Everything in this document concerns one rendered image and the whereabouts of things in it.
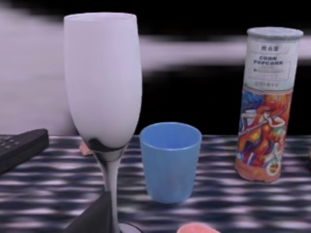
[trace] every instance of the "black and white striped fabric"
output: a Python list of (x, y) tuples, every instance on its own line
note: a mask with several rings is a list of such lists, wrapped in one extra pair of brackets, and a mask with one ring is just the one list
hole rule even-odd
[[(1, 233), (58, 233), (104, 191), (92, 156), (78, 136), (51, 136), (39, 156), (0, 176)], [(123, 156), (118, 179), (119, 219), (145, 233), (175, 233), (187, 222), (221, 233), (309, 233), (311, 137), (289, 137), (281, 178), (272, 184), (241, 179), (233, 168), (234, 136), (204, 136), (192, 196), (165, 205), (146, 194), (138, 137)]]

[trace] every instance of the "wine glass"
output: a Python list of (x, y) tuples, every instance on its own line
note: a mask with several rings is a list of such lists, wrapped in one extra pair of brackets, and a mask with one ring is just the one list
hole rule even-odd
[(117, 210), (118, 167), (141, 106), (137, 18), (127, 13), (69, 15), (64, 34), (70, 112), (111, 192), (113, 233), (139, 233), (134, 226), (118, 223)]

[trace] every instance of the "colorful illustration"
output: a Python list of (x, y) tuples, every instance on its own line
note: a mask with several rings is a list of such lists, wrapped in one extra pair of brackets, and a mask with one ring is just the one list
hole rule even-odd
[(292, 92), (262, 94), (244, 88), (237, 158), (246, 165), (279, 171)]

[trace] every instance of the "glass base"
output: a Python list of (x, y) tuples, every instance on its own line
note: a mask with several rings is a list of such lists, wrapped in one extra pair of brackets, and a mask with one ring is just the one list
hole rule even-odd
[(122, 233), (143, 233), (137, 227), (134, 227), (127, 223), (119, 223), (119, 227)]

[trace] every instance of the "glass stem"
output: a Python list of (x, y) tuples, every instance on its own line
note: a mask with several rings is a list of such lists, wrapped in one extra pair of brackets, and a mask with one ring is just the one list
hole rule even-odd
[[(113, 232), (120, 233), (119, 221), (118, 221), (118, 207), (117, 207), (117, 178), (118, 169), (120, 165), (123, 149), (112, 152), (95, 152), (95, 158), (100, 165), (100, 169), (103, 173), (105, 182), (105, 191), (109, 191), (111, 194), (111, 206), (112, 206), (112, 223)], [(109, 161), (109, 158), (118, 157), (114, 161)]]

